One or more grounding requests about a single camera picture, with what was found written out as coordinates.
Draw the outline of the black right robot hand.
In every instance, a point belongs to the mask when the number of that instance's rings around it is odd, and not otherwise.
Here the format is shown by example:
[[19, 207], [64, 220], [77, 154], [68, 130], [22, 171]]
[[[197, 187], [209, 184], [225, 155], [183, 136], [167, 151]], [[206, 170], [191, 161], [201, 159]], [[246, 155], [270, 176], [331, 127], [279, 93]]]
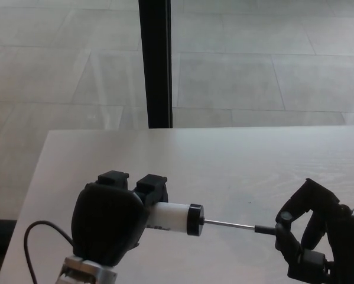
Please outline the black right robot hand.
[[275, 248], [289, 278], [305, 283], [354, 283], [354, 209], [307, 179], [275, 218]]

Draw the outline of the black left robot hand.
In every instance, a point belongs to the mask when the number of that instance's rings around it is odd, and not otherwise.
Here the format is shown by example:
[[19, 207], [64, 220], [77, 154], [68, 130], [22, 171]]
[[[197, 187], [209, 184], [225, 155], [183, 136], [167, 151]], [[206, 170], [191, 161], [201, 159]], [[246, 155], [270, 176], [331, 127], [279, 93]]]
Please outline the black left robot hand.
[[148, 174], [133, 190], [128, 178], [128, 173], [111, 170], [79, 193], [71, 223], [75, 256], [116, 266], [138, 246], [151, 208], [168, 202], [166, 177]]

